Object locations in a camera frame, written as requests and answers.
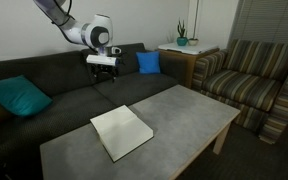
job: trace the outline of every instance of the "gray table top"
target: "gray table top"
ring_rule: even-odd
[[[41,145],[44,179],[168,179],[239,110],[175,86],[129,107],[154,137],[113,163],[92,124]]]

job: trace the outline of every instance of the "window blinds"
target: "window blinds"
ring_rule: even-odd
[[[288,43],[288,0],[240,0],[230,41]]]

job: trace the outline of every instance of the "sofa armrest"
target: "sofa armrest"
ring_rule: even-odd
[[[185,84],[186,66],[183,58],[160,54],[161,73],[173,77],[180,85]]]
[[[224,60],[227,56],[227,50],[223,49],[203,58],[197,59],[195,62],[192,89],[200,91],[202,82],[209,76],[215,74],[222,69]]]
[[[271,144],[274,144],[285,127],[288,125],[288,76],[277,96],[271,113],[263,125],[259,137]]]

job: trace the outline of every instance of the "blue throw pillow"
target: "blue throw pillow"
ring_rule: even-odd
[[[161,73],[159,64],[159,52],[136,53],[140,65],[141,74]]]
[[[30,116],[52,102],[23,75],[0,80],[0,104],[15,115]]]

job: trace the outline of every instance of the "floor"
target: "floor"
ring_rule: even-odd
[[[215,155],[210,145],[178,179],[288,180],[288,127],[269,145],[232,124],[222,152]]]

